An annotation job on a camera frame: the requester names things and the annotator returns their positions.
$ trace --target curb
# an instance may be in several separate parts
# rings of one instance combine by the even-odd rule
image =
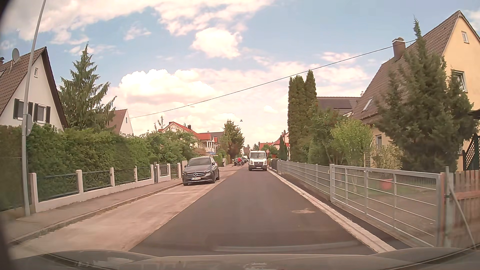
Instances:
[[[86,213],[86,214],[83,214],[83,215],[80,215],[80,216],[76,216],[76,217],[73,217],[71,219],[67,219],[67,220],[64,220],[64,221],[60,221],[58,223],[55,223],[53,225],[50,225],[48,227],[45,227],[45,228],[42,228],[40,230],[37,230],[37,231],[34,231],[34,232],[31,232],[31,233],[27,233],[27,234],[24,234],[22,236],[19,236],[17,238],[14,238],[12,240],[9,240],[8,241],[8,245],[9,246],[15,246],[15,245],[19,245],[27,240],[31,240],[31,239],[34,239],[34,238],[38,238],[42,235],[45,235],[45,234],[48,234],[50,232],[53,232],[55,230],[58,230],[60,228],[63,228],[67,225],[70,225],[72,223],[76,223],[76,222],[79,222],[79,221],[82,221],[82,220],[86,220],[88,218],[91,218],[97,214],[100,214],[100,213],[103,213],[103,212],[106,212],[106,211],[109,211],[109,210],[112,210],[114,208],[117,208],[119,206],[122,206],[124,204],[128,204],[128,203],[131,203],[131,202],[134,202],[136,200],[139,200],[139,199],[142,199],[142,198],[145,198],[145,197],[148,197],[148,196],[151,196],[151,195],[154,195],[156,193],[159,193],[159,192],[162,192],[162,191],[165,191],[167,189],[170,189],[170,188],[173,188],[173,187],[176,187],[178,185],[181,185],[182,183],[178,183],[178,184],[173,184],[173,185],[169,185],[169,186],[166,186],[166,187],[163,187],[163,188],[160,188],[158,190],[155,190],[155,191],[152,191],[152,192],[149,192],[147,194],[143,194],[143,195],[140,195],[140,196],[137,196],[137,197],[134,197],[134,198],[130,198],[130,199],[126,199],[124,201],[121,201],[121,202],[118,202],[118,203],[115,203],[114,205],[111,205],[111,206],[108,206],[108,207],[105,207],[105,208],[102,208],[102,209],[97,209],[95,211],[91,211],[89,213]]]

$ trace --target white van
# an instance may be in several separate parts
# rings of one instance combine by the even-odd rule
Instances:
[[[250,151],[248,170],[267,170],[267,153],[265,151]]]

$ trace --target window shutter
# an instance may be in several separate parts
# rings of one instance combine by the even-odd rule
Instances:
[[[17,118],[18,118],[18,115],[17,115],[17,111],[18,111],[18,101],[19,101],[19,99],[16,98],[16,99],[15,99],[15,102],[13,103],[13,118],[14,118],[14,119],[17,119]]]
[[[33,102],[28,103],[28,114],[32,115],[33,113]]]
[[[47,112],[45,114],[45,123],[50,123],[50,107],[47,106]]]
[[[35,103],[35,109],[33,110],[33,121],[36,122],[38,117],[38,104]]]

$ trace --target wooden fence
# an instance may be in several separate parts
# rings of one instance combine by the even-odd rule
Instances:
[[[443,246],[467,248],[480,243],[480,171],[450,173],[455,196],[446,189],[448,179],[442,173],[443,192],[441,206]]]

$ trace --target asphalt road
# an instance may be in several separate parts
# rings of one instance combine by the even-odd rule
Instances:
[[[130,251],[153,256],[375,253],[270,172],[247,167]]]

